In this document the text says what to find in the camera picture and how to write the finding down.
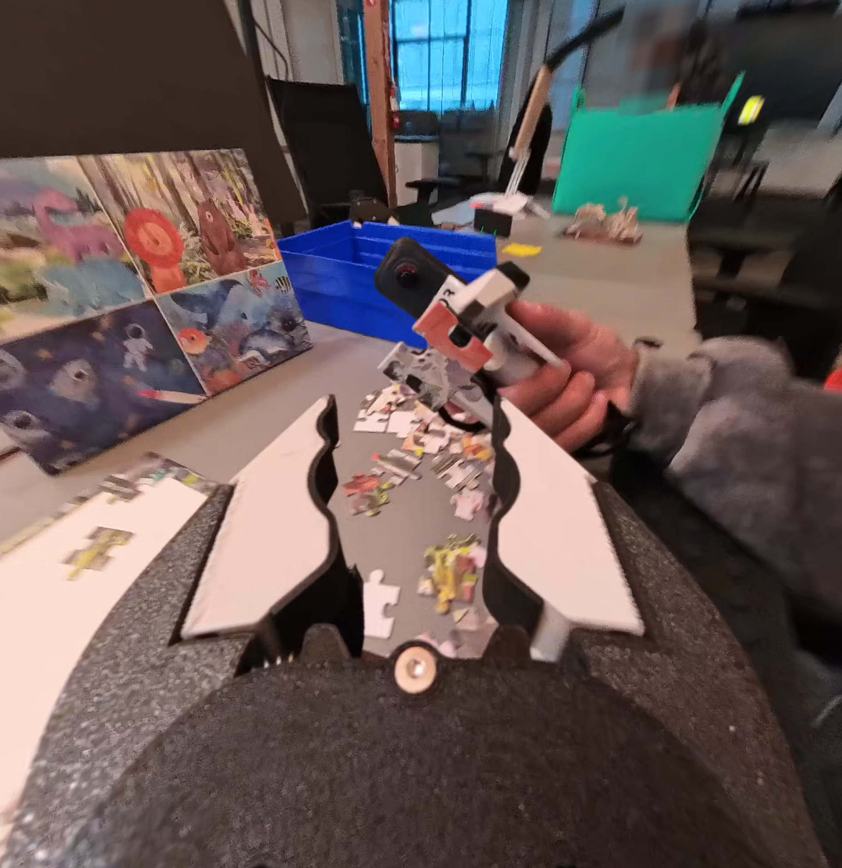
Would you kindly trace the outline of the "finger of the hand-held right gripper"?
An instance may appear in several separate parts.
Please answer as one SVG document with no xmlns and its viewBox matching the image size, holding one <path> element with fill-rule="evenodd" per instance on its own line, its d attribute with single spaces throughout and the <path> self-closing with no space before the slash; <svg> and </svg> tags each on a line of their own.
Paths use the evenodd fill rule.
<svg viewBox="0 0 842 868">
<path fill-rule="evenodd" d="M 453 391 L 453 405 L 461 418 L 453 417 L 453 426 L 470 433 L 491 433 L 494 427 L 496 390 L 491 385 L 458 385 Z"/>
</svg>

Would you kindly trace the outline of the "person's right forearm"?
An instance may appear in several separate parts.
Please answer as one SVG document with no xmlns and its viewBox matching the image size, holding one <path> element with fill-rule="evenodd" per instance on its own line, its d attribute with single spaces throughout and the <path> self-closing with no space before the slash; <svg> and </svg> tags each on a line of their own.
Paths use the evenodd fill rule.
<svg viewBox="0 0 842 868">
<path fill-rule="evenodd" d="M 760 340 L 639 359 L 630 445 L 791 593 L 842 620 L 842 393 L 797 378 Z"/>
</svg>

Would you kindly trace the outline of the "black partition panel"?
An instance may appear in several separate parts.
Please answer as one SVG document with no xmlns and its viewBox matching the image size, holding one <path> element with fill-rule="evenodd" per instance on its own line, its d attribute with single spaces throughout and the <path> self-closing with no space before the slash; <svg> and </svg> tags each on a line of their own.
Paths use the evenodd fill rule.
<svg viewBox="0 0 842 868">
<path fill-rule="evenodd" d="M 224 2 L 0 1 L 0 158 L 216 148 L 274 226 L 306 219 Z"/>
</svg>

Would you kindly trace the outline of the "black office chair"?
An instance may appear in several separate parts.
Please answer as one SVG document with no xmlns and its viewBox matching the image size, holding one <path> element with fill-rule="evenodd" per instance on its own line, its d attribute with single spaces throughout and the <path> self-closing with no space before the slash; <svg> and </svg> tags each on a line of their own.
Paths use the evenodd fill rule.
<svg viewBox="0 0 842 868">
<path fill-rule="evenodd" d="M 354 193 L 387 204 L 357 87 L 271 77 L 266 81 L 311 227 L 348 219 Z"/>
</svg>

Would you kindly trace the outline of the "person's right hand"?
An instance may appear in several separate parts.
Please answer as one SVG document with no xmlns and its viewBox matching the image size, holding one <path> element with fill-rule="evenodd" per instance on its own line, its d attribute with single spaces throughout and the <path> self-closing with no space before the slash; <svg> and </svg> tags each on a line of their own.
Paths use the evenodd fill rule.
<svg viewBox="0 0 842 868">
<path fill-rule="evenodd" d="M 578 311 L 517 300 L 509 312 L 561 365 L 547 364 L 499 394 L 573 453 L 601 433 L 609 404 L 628 408 L 637 352 Z"/>
</svg>

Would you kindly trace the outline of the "yellow green dotted puzzle piece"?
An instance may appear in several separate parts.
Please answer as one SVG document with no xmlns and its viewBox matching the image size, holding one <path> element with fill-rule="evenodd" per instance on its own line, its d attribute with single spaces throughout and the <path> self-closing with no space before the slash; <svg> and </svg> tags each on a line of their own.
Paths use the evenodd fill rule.
<svg viewBox="0 0 842 868">
<path fill-rule="evenodd" d="M 430 598 L 439 615 L 449 614 L 455 604 L 471 604 L 486 557 L 487 550 L 476 534 L 451 535 L 444 542 L 427 546 L 417 594 Z"/>
</svg>

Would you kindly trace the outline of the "person's dark grey clothing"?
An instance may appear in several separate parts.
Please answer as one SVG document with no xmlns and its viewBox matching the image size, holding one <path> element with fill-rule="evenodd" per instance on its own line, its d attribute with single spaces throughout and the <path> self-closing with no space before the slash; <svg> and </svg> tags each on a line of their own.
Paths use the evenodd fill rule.
<svg viewBox="0 0 842 868">
<path fill-rule="evenodd" d="M 719 610 L 761 683 L 822 849 L 842 866 L 842 675 L 797 642 L 774 572 L 679 494 L 654 463 L 628 453 L 610 482 Z"/>
</svg>

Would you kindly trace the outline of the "window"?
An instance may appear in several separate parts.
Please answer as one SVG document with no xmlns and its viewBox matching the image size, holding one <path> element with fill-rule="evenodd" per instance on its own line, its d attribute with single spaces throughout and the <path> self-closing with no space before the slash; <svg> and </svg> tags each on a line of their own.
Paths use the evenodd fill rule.
<svg viewBox="0 0 842 868">
<path fill-rule="evenodd" d="M 392 1 L 403 111 L 485 111 L 498 103 L 507 1 Z"/>
</svg>

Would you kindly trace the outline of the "grey desk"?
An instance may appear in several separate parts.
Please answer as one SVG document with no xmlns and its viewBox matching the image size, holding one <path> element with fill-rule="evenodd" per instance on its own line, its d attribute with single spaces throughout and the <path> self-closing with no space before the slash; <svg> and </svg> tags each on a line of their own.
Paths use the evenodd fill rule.
<svg viewBox="0 0 842 868">
<path fill-rule="evenodd" d="M 531 276 L 524 298 L 573 309 L 611 327 L 626 343 L 641 337 L 663 342 L 681 357 L 698 342 L 687 248 L 687 228 L 641 220 L 637 245 L 573 241 L 561 236 L 569 218 L 528 218 L 511 239 L 540 245 L 534 257 L 517 262 Z M 0 462 L 0 543 L 87 490 L 105 476 L 125 470 L 155 452 L 213 481 L 231 479 L 291 422 L 322 396 L 336 397 L 340 445 L 334 461 L 340 483 L 372 468 L 372 454 L 399 445 L 394 435 L 356 432 L 361 400 L 383 387 L 378 365 L 393 342 L 327 325 L 309 323 L 313 348 L 272 371 L 250 379 L 207 403 L 153 428 L 62 476 L 47 476 L 29 458 L 15 454 Z M 428 546 L 450 535 L 486 537 L 484 515 L 473 522 L 455 515 L 444 481 L 422 477 L 397 486 L 378 516 L 352 515 L 341 490 L 330 502 L 347 562 L 362 578 L 383 570 L 386 584 L 401 587 L 388 640 L 369 638 L 364 648 L 383 655 L 420 635 L 443 642 L 456 630 L 452 615 L 435 612 L 430 596 L 417 592 Z"/>
</svg>

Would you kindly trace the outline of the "grey yellow-green puzzle piece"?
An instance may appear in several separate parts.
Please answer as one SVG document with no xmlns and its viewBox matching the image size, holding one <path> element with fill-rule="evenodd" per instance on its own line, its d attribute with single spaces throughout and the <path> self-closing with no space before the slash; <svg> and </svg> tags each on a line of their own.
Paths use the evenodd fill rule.
<svg viewBox="0 0 842 868">
<path fill-rule="evenodd" d="M 78 580 L 88 571 L 101 571 L 112 559 L 112 552 L 128 544 L 135 534 L 131 531 L 98 526 L 61 563 L 68 566 L 67 580 Z"/>
</svg>

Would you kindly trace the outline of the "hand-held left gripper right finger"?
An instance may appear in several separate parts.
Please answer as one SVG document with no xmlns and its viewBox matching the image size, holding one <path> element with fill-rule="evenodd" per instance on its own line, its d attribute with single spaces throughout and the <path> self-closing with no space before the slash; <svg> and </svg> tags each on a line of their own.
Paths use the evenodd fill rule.
<svg viewBox="0 0 842 868">
<path fill-rule="evenodd" d="M 557 663 L 577 631 L 644 637 L 596 482 L 506 399 L 494 408 L 494 509 L 482 599 L 518 627 L 530 658 Z"/>
</svg>

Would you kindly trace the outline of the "wooden post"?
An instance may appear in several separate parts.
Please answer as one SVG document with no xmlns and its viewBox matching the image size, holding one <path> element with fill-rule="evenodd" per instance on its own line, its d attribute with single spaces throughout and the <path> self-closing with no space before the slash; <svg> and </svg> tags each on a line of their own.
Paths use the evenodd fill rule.
<svg viewBox="0 0 842 868">
<path fill-rule="evenodd" d="M 397 189 L 390 3 L 363 1 L 362 6 L 372 146 L 382 174 L 387 204 L 394 208 Z"/>
</svg>

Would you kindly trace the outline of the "orange grey foliage puzzle piece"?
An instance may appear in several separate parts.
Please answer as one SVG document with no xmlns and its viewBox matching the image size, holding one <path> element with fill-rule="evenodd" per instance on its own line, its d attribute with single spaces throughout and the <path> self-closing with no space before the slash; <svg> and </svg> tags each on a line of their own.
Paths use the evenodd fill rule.
<svg viewBox="0 0 842 868">
<path fill-rule="evenodd" d="M 431 410 L 454 406 L 456 386 L 479 385 L 471 373 L 443 353 L 416 351 L 404 343 L 394 345 L 378 370 L 393 383 L 408 387 Z"/>
</svg>

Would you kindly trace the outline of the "lion jigsaw puzzle board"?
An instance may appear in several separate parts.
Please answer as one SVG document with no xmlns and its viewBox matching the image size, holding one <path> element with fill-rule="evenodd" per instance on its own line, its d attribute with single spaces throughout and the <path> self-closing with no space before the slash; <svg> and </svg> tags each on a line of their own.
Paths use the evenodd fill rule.
<svg viewBox="0 0 842 868">
<path fill-rule="evenodd" d="M 0 544 L 0 825 L 22 795 L 47 720 L 95 631 L 219 484 L 155 454 L 165 477 L 133 501 L 100 483 Z M 133 532 L 104 570 L 61 561 L 98 526 Z"/>
</svg>

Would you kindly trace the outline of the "illustrated puzzle box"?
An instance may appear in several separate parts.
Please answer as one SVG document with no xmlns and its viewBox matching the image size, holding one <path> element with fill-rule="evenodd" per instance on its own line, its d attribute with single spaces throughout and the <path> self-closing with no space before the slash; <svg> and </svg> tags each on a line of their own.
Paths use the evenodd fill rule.
<svg viewBox="0 0 842 868">
<path fill-rule="evenodd" d="M 48 475 L 311 349 L 242 149 L 0 159 L 0 430 Z"/>
</svg>

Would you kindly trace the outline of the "pile of puzzle pieces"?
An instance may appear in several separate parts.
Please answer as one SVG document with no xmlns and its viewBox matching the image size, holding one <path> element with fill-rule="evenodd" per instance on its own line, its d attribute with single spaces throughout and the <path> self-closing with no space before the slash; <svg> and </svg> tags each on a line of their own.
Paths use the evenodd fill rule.
<svg viewBox="0 0 842 868">
<path fill-rule="evenodd" d="M 427 546 L 476 534 L 487 549 L 494 496 L 490 433 L 449 425 L 403 386 L 366 395 L 335 452 L 331 500 L 347 559 L 364 582 L 364 650 L 388 656 L 410 641 L 441 656 L 482 655 L 497 622 L 482 599 L 439 615 L 416 585 Z"/>
</svg>

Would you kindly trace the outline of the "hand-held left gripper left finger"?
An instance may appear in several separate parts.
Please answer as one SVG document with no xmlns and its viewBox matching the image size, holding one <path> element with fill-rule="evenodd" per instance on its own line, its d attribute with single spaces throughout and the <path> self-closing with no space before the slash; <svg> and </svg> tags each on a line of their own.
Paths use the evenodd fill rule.
<svg viewBox="0 0 842 868">
<path fill-rule="evenodd" d="M 253 635 L 268 658 L 300 652 L 307 631 L 334 627 L 362 656 L 362 579 L 347 563 L 330 502 L 339 486 L 335 396 L 297 417 L 232 480 L 180 639 Z"/>
</svg>

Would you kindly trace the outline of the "blue plastic bin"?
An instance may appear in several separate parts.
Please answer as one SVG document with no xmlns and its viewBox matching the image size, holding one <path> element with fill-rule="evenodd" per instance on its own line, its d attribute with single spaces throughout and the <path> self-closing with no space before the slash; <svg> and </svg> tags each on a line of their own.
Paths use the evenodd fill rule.
<svg viewBox="0 0 842 868">
<path fill-rule="evenodd" d="M 278 240 L 305 320 L 424 348 L 409 315 L 374 287 L 383 256 L 401 237 L 417 241 L 465 282 L 497 264 L 496 244 L 486 235 L 375 222 L 323 226 Z"/>
</svg>

